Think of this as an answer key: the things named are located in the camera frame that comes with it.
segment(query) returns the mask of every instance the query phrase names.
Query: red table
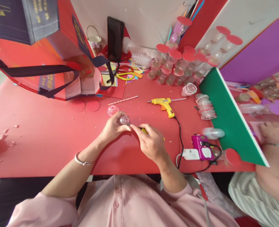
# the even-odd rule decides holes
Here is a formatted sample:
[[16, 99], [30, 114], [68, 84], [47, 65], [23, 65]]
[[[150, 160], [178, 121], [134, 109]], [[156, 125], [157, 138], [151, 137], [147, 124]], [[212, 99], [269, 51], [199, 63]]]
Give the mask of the red table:
[[[181, 98], [182, 87], [158, 85], [146, 75], [128, 83], [124, 98], [139, 95], [139, 98], [117, 104], [129, 114], [131, 123], [148, 123], [159, 129], [166, 143], [166, 150], [175, 163], [181, 152], [178, 124], [169, 119], [160, 106], [147, 103], [153, 98]], [[211, 127], [211, 121], [200, 120], [194, 108], [195, 96], [170, 105], [182, 128], [185, 148], [192, 148], [191, 136], [201, 134], [203, 128]], [[86, 109], [75, 112], [70, 102], [47, 99], [38, 94], [14, 86], [7, 79], [0, 86], [0, 134], [7, 128], [7, 138], [0, 143], [0, 177], [38, 177], [56, 175], [75, 155], [87, 147], [102, 131], [107, 119], [107, 104], [117, 98], [80, 97], [85, 102], [97, 100], [96, 112]], [[16, 145], [8, 147], [13, 141]], [[204, 161], [181, 161], [182, 172], [199, 171], [207, 166]], [[254, 165], [242, 162], [239, 166], [219, 162], [210, 172], [254, 171]], [[157, 166], [140, 150], [134, 132], [125, 132], [109, 144], [99, 157], [92, 174], [141, 174], [159, 173]]]

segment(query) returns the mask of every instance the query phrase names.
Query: purple foam sheet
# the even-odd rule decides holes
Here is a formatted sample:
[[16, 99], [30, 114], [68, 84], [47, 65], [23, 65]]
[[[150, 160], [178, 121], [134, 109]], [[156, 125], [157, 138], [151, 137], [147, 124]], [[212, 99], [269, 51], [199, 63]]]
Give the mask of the purple foam sheet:
[[220, 70], [224, 80], [256, 84], [279, 72], [279, 19]]

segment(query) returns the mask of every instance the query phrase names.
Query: scissors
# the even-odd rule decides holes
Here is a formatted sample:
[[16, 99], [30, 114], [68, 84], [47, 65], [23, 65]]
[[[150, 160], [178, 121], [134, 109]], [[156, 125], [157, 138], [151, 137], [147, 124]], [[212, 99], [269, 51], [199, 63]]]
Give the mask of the scissors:
[[[119, 79], [122, 79], [122, 80], [125, 80], [125, 81], [129, 81], [129, 80], [133, 80], [134, 77], [135, 77], [135, 74], [134, 74], [134, 68], [132, 66], [128, 66], [128, 65], [121, 65], [119, 66], [119, 69], [117, 72], [122, 72], [122, 73], [117, 73], [116, 74], [116, 77], [119, 78]], [[129, 74], [132, 74], [133, 76], [131, 78], [123, 78], [121, 76], [124, 76], [124, 75], [129, 75]]]

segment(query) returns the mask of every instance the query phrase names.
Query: white wall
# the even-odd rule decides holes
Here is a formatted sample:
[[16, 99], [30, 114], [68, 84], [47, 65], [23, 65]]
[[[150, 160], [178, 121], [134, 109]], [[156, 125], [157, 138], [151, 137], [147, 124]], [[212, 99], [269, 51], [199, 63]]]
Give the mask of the white wall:
[[[279, 18], [279, 0], [229, 0], [197, 47], [201, 47], [209, 40], [211, 29], [218, 25], [229, 28], [231, 34], [241, 37], [243, 44], [225, 55], [219, 66], [221, 67], [277, 18]], [[215, 47], [214, 52], [220, 48], [222, 42]]]
[[[107, 43], [107, 17], [125, 23], [132, 42], [149, 48], [165, 43], [170, 25], [195, 0], [71, 0], [80, 24], [86, 33], [88, 25], [95, 26]], [[89, 28], [88, 35], [96, 32]]]

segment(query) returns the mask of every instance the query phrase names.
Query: smartphone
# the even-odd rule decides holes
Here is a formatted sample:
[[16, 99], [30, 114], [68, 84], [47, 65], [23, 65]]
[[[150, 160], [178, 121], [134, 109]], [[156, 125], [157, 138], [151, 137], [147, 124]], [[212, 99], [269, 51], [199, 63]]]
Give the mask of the smartphone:
[[123, 51], [125, 23], [108, 17], [108, 60], [120, 62]]

